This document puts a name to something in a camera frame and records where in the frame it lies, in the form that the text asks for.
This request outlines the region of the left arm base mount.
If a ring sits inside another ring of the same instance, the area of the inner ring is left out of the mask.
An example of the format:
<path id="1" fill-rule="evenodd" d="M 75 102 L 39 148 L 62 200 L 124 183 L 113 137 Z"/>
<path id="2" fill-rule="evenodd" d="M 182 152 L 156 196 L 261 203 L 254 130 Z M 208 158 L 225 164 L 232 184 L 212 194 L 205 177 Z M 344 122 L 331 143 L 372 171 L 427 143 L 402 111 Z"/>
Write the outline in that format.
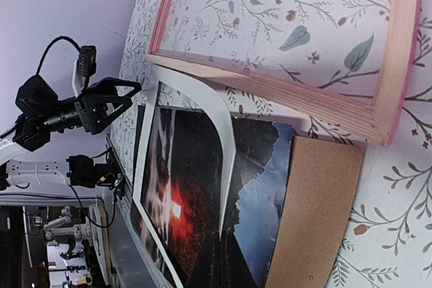
<path id="1" fill-rule="evenodd" d="M 126 176 L 112 149 L 89 157 L 83 154 L 66 159 L 68 185 L 95 189 L 107 188 L 121 200 L 125 194 Z"/>

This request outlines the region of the white photo mat board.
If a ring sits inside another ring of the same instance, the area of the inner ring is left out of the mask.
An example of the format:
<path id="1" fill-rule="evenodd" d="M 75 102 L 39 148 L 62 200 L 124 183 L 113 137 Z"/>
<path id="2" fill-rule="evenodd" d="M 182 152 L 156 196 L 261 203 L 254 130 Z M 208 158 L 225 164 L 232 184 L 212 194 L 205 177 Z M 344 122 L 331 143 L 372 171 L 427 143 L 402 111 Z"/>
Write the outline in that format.
<path id="1" fill-rule="evenodd" d="M 157 95 L 159 92 L 160 83 L 171 88 L 175 88 L 197 103 L 199 107 L 208 115 L 209 119 L 212 121 L 215 129 L 217 130 L 223 153 L 218 231 L 222 231 L 223 229 L 227 198 L 236 157 L 236 145 L 230 111 L 227 108 L 224 100 L 217 94 L 216 91 L 214 91 L 204 82 L 201 82 L 200 80 L 197 80 L 186 74 L 182 74 L 160 65 L 154 65 L 152 67 L 151 78 L 148 83 L 147 100 L 140 134 L 140 143 L 138 146 L 136 173 L 134 176 L 133 185 L 133 201 L 136 204 L 136 207 L 144 220 L 144 224 L 149 230 L 151 237 L 155 240 L 156 246 L 169 269 L 174 281 L 174 286 L 183 287 L 184 285 L 182 284 L 172 261 L 167 255 L 166 249 L 163 246 L 163 242 L 159 238 L 156 228 L 151 222 L 149 214 L 140 202 L 143 184 L 142 178 L 144 176 L 146 166 L 149 165 L 146 162 L 146 156 L 149 147 L 153 116 L 157 105 Z"/>

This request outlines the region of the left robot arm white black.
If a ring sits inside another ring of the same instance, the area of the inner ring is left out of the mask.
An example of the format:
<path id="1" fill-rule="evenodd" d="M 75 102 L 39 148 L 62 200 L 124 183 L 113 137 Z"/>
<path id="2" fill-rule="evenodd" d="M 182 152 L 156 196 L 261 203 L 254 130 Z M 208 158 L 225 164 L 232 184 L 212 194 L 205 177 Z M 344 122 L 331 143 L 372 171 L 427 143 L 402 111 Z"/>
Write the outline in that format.
<path id="1" fill-rule="evenodd" d="M 12 158 L 43 147 L 53 132 L 83 127 L 92 135 L 101 133 L 132 106 L 140 91 L 138 82 L 105 78 L 77 97 L 59 100 L 42 77 L 32 76 L 18 89 L 16 106 L 22 114 L 1 134 L 1 189 L 11 185 L 6 165 Z"/>

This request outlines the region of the landscape photo print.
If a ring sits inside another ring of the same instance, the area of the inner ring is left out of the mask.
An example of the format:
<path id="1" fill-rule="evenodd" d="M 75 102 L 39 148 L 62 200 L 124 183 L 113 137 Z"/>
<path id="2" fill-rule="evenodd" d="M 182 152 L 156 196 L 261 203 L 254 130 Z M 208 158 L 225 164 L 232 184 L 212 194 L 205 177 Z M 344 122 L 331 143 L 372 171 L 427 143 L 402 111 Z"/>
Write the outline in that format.
<path id="1" fill-rule="evenodd" d="M 288 186 L 292 127 L 232 118 L 236 158 L 222 231 L 222 148 L 202 111 L 156 108 L 142 178 L 147 211 L 184 287 L 264 287 Z M 173 278 L 136 204 L 140 243 Z"/>

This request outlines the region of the pink wooden picture frame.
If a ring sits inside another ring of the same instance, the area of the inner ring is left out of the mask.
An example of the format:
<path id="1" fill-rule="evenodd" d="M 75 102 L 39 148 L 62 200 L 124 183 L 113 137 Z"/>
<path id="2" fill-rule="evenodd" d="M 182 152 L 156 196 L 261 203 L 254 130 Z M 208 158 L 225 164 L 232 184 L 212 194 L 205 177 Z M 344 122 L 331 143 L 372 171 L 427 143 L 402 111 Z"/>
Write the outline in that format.
<path id="1" fill-rule="evenodd" d="M 251 92 L 331 124 L 338 123 L 342 129 L 375 144 L 388 145 L 392 142 L 412 71 L 421 0 L 391 2 L 383 63 L 371 104 L 357 102 L 347 96 L 299 82 L 277 81 L 267 76 L 238 73 L 160 55 L 159 49 L 171 1 L 161 0 L 146 55 L 147 61 Z"/>

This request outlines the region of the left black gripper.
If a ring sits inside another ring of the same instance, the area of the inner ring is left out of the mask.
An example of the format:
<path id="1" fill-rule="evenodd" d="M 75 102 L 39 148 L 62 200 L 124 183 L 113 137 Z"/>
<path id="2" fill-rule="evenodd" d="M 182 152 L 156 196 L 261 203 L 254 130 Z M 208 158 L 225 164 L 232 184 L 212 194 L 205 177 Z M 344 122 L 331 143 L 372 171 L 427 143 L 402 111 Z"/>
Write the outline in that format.
<path id="1" fill-rule="evenodd" d="M 123 96 L 118 87 L 130 88 Z M 50 132 L 83 127 L 92 135 L 104 131 L 132 106 L 132 97 L 142 90 L 139 82 L 114 77 L 103 78 L 89 86 L 82 98 L 67 98 L 43 117 L 42 125 Z"/>

